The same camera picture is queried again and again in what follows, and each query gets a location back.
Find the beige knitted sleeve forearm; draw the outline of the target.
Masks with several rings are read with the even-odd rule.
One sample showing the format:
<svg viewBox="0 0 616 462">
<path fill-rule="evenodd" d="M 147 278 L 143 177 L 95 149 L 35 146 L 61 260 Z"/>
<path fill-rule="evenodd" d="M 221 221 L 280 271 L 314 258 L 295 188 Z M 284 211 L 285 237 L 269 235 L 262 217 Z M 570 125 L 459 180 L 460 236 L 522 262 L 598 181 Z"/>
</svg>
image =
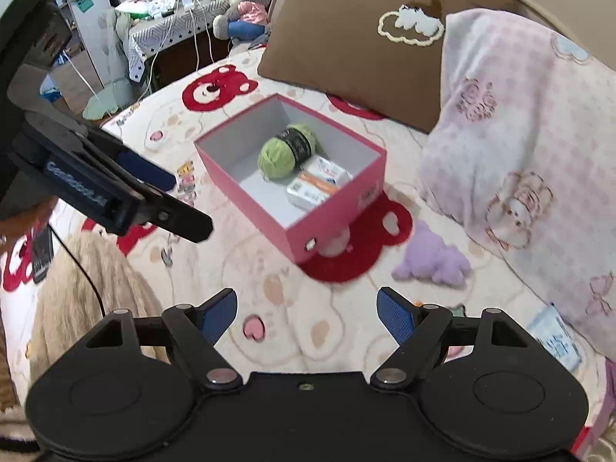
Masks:
<svg viewBox="0 0 616 462">
<path fill-rule="evenodd" d="M 117 245 L 91 231 L 65 240 L 97 289 L 105 313 L 129 309 L 137 317 L 159 316 L 161 303 Z M 30 380 L 39 378 L 103 318 L 85 274 L 63 248 L 39 292 L 30 338 Z M 40 449 L 28 428 L 10 374 L 1 315 L 1 461 L 33 461 Z"/>
</svg>

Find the person's left hand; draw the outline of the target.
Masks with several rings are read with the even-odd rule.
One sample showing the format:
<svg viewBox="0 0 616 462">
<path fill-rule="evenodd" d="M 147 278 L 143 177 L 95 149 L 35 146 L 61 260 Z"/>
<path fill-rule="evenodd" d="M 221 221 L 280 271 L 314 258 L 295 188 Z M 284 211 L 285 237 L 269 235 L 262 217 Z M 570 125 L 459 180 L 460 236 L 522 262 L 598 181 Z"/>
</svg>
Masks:
<svg viewBox="0 0 616 462">
<path fill-rule="evenodd" d="M 21 214 L 2 220 L 0 223 L 0 256 L 7 253 L 28 231 L 45 225 L 52 215 L 57 200 L 59 200 L 57 197 L 49 197 L 43 203 Z"/>
</svg>

